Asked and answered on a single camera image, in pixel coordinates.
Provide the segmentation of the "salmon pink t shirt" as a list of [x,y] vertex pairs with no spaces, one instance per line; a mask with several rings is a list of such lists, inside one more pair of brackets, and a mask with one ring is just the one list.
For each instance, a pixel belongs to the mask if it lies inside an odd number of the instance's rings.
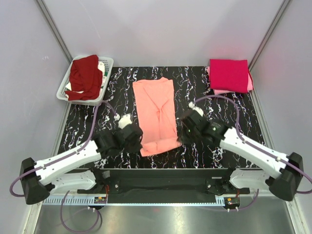
[[171,79],[133,83],[139,127],[143,131],[142,157],[158,155],[181,146],[176,128],[174,84]]

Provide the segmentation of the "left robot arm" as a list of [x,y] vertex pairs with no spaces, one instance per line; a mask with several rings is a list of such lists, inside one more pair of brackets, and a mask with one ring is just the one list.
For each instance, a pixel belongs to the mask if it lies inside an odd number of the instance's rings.
[[143,131],[135,124],[116,130],[107,130],[89,138],[83,144],[48,159],[22,161],[19,180],[27,205],[34,205],[54,193],[75,191],[81,194],[100,193],[105,188],[105,179],[98,169],[82,173],[72,170],[104,159],[120,152],[138,152],[142,148]]

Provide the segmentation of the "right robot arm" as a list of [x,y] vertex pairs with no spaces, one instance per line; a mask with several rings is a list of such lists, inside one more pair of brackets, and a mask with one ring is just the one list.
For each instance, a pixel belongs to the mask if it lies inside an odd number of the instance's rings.
[[272,150],[246,137],[223,122],[208,121],[203,111],[194,107],[181,117],[183,144],[206,143],[235,153],[252,162],[258,169],[229,169],[226,176],[212,184],[211,192],[233,193],[237,189],[268,190],[284,201],[292,201],[301,182],[303,159]]

